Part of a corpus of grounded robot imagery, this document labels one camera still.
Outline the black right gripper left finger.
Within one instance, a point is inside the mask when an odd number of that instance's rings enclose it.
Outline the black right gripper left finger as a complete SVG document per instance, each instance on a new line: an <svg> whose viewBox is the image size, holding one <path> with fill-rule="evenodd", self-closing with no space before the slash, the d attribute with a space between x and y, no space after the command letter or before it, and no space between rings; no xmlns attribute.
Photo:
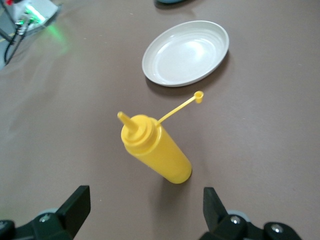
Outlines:
<svg viewBox="0 0 320 240"><path fill-rule="evenodd" d="M0 221L2 240L73 240L90 214L90 187L79 186L55 211L39 214L16 227L12 220Z"/></svg>

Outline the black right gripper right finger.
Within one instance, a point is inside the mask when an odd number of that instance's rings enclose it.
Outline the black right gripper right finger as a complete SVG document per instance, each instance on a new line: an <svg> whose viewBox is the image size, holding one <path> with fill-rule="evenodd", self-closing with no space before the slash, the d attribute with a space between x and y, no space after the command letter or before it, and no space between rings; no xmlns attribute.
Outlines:
<svg viewBox="0 0 320 240"><path fill-rule="evenodd" d="M260 229L238 211L227 211L215 189L203 189L203 215L208 227L201 240L300 240L297 232L281 222L267 222Z"/></svg>

